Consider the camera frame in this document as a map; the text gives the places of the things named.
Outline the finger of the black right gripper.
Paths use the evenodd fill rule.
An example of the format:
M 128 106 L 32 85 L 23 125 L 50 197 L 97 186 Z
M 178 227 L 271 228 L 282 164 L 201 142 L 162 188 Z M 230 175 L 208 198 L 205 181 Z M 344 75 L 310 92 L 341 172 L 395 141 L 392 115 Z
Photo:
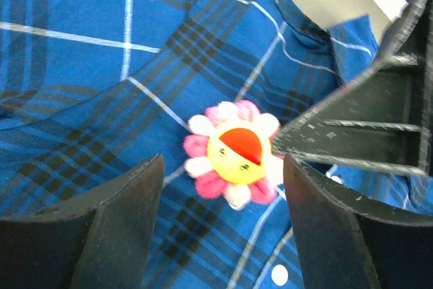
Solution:
M 432 175 L 432 0 L 409 0 L 359 76 L 285 125 L 273 151 L 308 162 Z

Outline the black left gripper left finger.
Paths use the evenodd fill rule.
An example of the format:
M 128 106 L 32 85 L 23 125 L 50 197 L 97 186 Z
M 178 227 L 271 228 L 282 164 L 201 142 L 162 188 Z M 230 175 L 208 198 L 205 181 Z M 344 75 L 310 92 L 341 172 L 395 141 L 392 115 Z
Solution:
M 164 159 L 31 215 L 1 218 L 2 288 L 140 288 Z

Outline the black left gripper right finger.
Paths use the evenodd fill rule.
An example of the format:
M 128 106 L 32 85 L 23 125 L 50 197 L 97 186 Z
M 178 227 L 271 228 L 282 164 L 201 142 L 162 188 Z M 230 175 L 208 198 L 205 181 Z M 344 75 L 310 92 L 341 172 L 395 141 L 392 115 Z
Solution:
M 371 199 L 286 156 L 305 288 L 432 288 L 432 218 Z

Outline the pink flower brooch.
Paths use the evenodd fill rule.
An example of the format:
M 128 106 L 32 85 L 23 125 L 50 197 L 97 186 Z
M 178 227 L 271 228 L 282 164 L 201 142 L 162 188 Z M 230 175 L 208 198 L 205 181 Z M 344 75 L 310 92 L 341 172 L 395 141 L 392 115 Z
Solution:
M 283 158 L 271 149 L 280 123 L 248 101 L 221 102 L 188 121 L 184 168 L 205 199 L 224 197 L 234 210 L 270 204 L 283 183 Z

